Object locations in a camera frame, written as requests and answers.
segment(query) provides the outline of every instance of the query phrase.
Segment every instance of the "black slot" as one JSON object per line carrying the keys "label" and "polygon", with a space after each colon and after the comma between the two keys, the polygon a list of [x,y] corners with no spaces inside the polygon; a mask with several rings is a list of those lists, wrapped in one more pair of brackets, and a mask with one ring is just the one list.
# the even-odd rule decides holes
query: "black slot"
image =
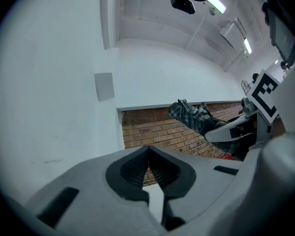
{"label": "black slot", "polygon": [[238,170],[236,169],[233,169],[233,168],[228,168],[228,167],[224,167],[224,166],[216,166],[214,168],[214,170],[216,171],[220,171],[220,172],[223,172],[223,173],[226,173],[226,174],[231,174],[231,175],[236,175]]}
{"label": "black slot", "polygon": [[46,225],[54,228],[65,211],[69,208],[79,190],[71,187],[64,188],[47,207],[37,216]]}

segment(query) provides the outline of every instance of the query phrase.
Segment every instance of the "wall-mounted device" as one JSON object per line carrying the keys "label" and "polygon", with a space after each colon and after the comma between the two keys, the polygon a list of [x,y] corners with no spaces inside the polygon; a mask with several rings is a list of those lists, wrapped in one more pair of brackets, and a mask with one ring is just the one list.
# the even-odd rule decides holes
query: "wall-mounted device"
{"label": "wall-mounted device", "polygon": [[195,14],[196,10],[190,0],[171,0],[172,7],[178,10],[187,12],[188,14]]}

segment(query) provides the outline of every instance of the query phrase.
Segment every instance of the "white wall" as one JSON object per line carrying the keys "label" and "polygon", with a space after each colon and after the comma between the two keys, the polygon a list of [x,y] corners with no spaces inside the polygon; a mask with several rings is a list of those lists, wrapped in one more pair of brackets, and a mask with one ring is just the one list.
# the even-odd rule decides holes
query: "white wall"
{"label": "white wall", "polygon": [[121,0],[107,0],[108,32],[110,47],[115,47],[119,41]]}
{"label": "white wall", "polygon": [[114,73],[119,109],[188,102],[237,101],[244,92],[235,78],[211,61],[159,42],[122,39]]}
{"label": "white wall", "polygon": [[280,59],[278,50],[271,45],[269,32],[265,32],[263,37],[263,41],[253,49],[248,58],[242,59],[229,70],[239,82],[242,80],[251,82],[254,73],[260,73],[263,69],[267,70],[277,59]]}
{"label": "white wall", "polygon": [[21,204],[122,148],[115,100],[96,97],[94,73],[118,60],[99,11],[99,0],[19,0],[0,29],[0,187]]}
{"label": "white wall", "polygon": [[269,73],[279,82],[283,81],[283,69],[281,68],[280,62]]}

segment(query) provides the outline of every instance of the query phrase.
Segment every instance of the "person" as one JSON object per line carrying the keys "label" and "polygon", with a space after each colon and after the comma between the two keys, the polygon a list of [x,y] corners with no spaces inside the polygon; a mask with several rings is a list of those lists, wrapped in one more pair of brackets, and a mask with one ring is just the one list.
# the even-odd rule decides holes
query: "person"
{"label": "person", "polygon": [[284,61],[281,62],[281,68],[283,69],[283,78],[285,78],[290,70],[290,67]]}
{"label": "person", "polygon": [[[187,127],[193,129],[203,137],[213,129],[226,125],[228,122],[217,119],[212,116],[206,104],[202,102],[198,108],[190,106],[186,100],[178,100],[169,108],[169,116],[179,120]],[[256,142],[256,127],[254,118],[250,122],[244,123],[238,127],[238,132],[243,135],[242,138],[230,142],[212,143],[215,147],[224,153],[231,154],[233,158],[243,161],[249,151],[249,147]]]}
{"label": "person", "polygon": [[255,84],[255,82],[256,82],[256,80],[257,80],[258,77],[259,77],[259,74],[258,74],[258,73],[254,73],[254,74],[252,75],[252,83],[253,83],[253,84]]}

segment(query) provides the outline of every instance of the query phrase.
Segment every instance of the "gray plastic surface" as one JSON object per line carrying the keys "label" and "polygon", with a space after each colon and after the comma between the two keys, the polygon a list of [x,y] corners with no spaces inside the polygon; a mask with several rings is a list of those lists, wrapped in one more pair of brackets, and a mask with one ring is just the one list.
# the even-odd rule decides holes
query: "gray plastic surface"
{"label": "gray plastic surface", "polygon": [[[26,205],[38,214],[64,187],[80,190],[55,227],[67,235],[237,236],[262,226],[295,192],[295,134],[285,134],[264,148],[248,152],[243,162],[194,157],[159,148],[189,163],[197,173],[190,191],[171,200],[174,216],[186,224],[167,232],[147,205],[126,201],[107,185],[104,173],[136,149],[88,160],[70,169],[36,193]],[[214,171],[216,165],[239,169],[233,176]],[[32,221],[42,229],[36,218]]]}
{"label": "gray plastic surface", "polygon": [[[217,199],[208,204],[207,208],[195,216],[188,224],[185,224],[172,232],[170,236],[205,236],[214,235],[211,231],[215,228],[215,224],[220,217],[232,219],[234,211],[241,204],[245,194],[247,193],[255,173],[257,159],[260,149],[250,151],[245,160],[242,162],[238,173],[233,181],[219,193]],[[198,199],[196,202],[204,202],[206,200]],[[224,235],[227,234],[226,225],[223,225]]]}
{"label": "gray plastic surface", "polygon": [[126,149],[82,162],[38,191],[26,204],[34,215],[64,188],[80,192],[66,210],[55,229],[68,235],[160,235],[165,229],[157,223],[145,202],[119,197],[107,184],[108,166],[136,151]]}
{"label": "gray plastic surface", "polygon": [[196,181],[186,196],[169,200],[174,216],[178,216],[186,222],[208,208],[233,181],[234,175],[216,171],[214,167],[220,165],[239,169],[242,165],[240,161],[195,157],[164,148],[162,151],[188,163],[196,171]]}

